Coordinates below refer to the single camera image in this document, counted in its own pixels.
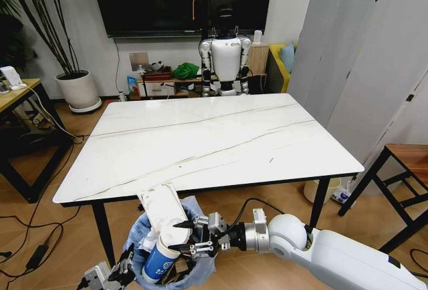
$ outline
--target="black stand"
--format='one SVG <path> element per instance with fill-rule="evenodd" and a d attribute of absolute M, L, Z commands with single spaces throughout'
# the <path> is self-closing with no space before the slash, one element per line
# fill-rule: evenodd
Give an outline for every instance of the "black stand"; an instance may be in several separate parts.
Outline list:
<path fill-rule="evenodd" d="M 398 174 L 392 178 L 389 178 L 385 181 L 382 181 L 378 176 L 377 172 L 381 169 L 383 164 L 388 160 L 389 156 L 394 157 L 400 164 L 403 166 L 406 171 L 404 173 Z M 428 200 L 428 192 L 425 194 L 418 194 L 416 190 L 406 181 L 406 178 L 413 176 L 415 180 L 428 191 L 428 188 L 416 177 L 413 173 L 399 160 L 397 157 L 387 148 L 384 147 L 383 151 L 373 163 L 371 168 L 367 171 L 366 175 L 362 178 L 358 186 L 355 188 L 354 192 L 350 195 L 349 199 L 342 205 L 338 214 L 343 216 L 348 212 L 350 206 L 354 203 L 354 201 L 361 195 L 363 190 L 367 187 L 371 180 L 376 183 L 385 197 L 388 199 L 389 203 L 393 206 L 395 211 L 399 214 L 402 220 L 406 223 L 406 227 L 395 235 L 390 241 L 385 243 L 379 250 L 384 253 L 390 253 L 394 249 L 396 249 L 399 245 L 404 243 L 408 238 L 414 235 L 417 231 L 422 229 L 428 223 L 428 210 L 426 210 L 423 214 L 418 216 L 415 220 L 413 220 L 405 211 L 405 208 L 420 202 L 424 202 Z M 396 183 L 398 181 L 402 181 L 404 185 L 415 195 L 412 198 L 408 198 L 407 200 L 403 200 L 399 202 L 394 195 L 387 188 L 388 185 Z"/>
<path fill-rule="evenodd" d="M 56 112 L 54 105 L 51 103 L 49 96 L 47 96 L 43 85 L 41 83 L 36 85 L 34 90 L 39 95 L 41 104 L 44 106 L 44 108 L 52 115 L 53 118 L 55 118 L 55 121 L 61 127 L 65 128 L 60 116 Z M 17 101 L 13 102 L 1 113 L 10 113 L 32 95 L 33 92 L 28 91 L 28 93 L 19 98 Z M 67 152 L 71 144 L 72 140 L 66 134 L 61 135 L 57 139 L 57 150 L 31 186 L 23 179 L 18 171 L 14 169 L 8 158 L 3 154 L 0 155 L 0 173 L 12 184 L 12 186 L 20 193 L 20 195 L 22 195 L 22 197 L 28 201 L 28 203 L 36 203 L 39 200 L 40 192 L 43 190 L 43 187 L 48 182 L 49 177 L 52 175 L 56 169 L 56 166 L 60 163 L 62 156 Z"/>
<path fill-rule="evenodd" d="M 324 199 L 326 198 L 328 183 L 330 182 L 329 177 L 323 177 L 318 183 L 318 188 L 316 189 L 314 205 L 312 206 L 312 213 L 310 215 L 310 227 L 316 228 L 318 219 L 320 218 L 322 206 L 324 205 Z"/>
<path fill-rule="evenodd" d="M 107 259 L 111 267 L 116 264 L 114 259 L 112 235 L 110 234 L 110 228 L 108 227 L 106 209 L 104 208 L 103 202 L 92 203 L 92 210 L 94 211 L 96 226 L 98 227 L 98 233 L 102 246 L 106 251 Z"/>

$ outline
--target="wooden stool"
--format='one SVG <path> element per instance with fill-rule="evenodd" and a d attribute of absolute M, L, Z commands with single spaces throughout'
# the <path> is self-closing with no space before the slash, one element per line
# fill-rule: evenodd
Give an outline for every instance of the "wooden stool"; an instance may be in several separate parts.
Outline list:
<path fill-rule="evenodd" d="M 377 176 L 377 172 L 388 160 L 389 156 L 392 156 L 405 169 L 405 171 L 396 176 L 393 176 L 392 178 L 382 181 Z M 407 182 L 406 179 L 410 177 L 413 177 L 416 182 L 418 182 L 425 189 L 426 193 L 419 194 L 409 184 L 409 182 Z M 367 187 L 371 180 L 374 180 L 374 183 L 376 183 L 376 185 L 380 188 L 390 204 L 394 207 L 396 212 L 407 225 L 407 227 L 405 227 L 379 249 L 384 253 L 390 253 L 428 223 L 428 210 L 418 216 L 415 220 L 413 220 L 405 211 L 405 208 L 408 206 L 428 200 L 428 145 L 387 144 L 379 157 L 373 163 L 372 167 L 367 171 L 366 175 L 355 188 L 349 199 L 339 210 L 338 214 L 340 216 L 345 215 L 350 206 L 360 196 L 361 192 Z M 414 197 L 408 198 L 407 200 L 398 201 L 387 188 L 388 185 L 398 181 L 403 182 L 405 186 L 414 194 Z"/>

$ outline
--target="robotic arm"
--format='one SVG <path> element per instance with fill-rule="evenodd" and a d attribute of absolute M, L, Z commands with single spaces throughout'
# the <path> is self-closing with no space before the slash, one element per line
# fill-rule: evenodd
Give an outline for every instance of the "robotic arm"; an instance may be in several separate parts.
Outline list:
<path fill-rule="evenodd" d="M 333 289 L 427 290 L 391 256 L 333 231 L 318 230 L 291 214 L 275 216 L 267 225 L 262 208 L 253 209 L 252 223 L 227 225 L 218 213 L 179 223 L 176 227 L 203 229 L 206 239 L 195 245 L 170 248 L 193 257 L 213 257 L 221 249 L 273 252 L 307 268 Z"/>

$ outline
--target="yellow chair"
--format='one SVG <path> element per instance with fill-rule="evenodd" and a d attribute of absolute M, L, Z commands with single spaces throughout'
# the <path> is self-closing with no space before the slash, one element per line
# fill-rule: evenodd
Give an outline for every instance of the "yellow chair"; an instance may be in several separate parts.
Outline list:
<path fill-rule="evenodd" d="M 290 73 L 282 62 L 280 50 L 287 44 L 271 44 L 269 45 L 269 55 L 267 57 L 267 84 L 273 93 L 286 93 Z"/>

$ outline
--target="white box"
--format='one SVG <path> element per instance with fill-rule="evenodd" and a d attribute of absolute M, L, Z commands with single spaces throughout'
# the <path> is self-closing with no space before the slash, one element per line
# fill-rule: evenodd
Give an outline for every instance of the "white box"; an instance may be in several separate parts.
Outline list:
<path fill-rule="evenodd" d="M 146 89 L 148 96 L 173 96 L 175 95 L 174 82 L 159 82 L 159 83 L 151 83 L 146 82 Z M 138 82 L 138 90 L 140 91 L 140 96 L 145 97 L 146 92 L 144 91 L 144 85 L 142 82 Z"/>

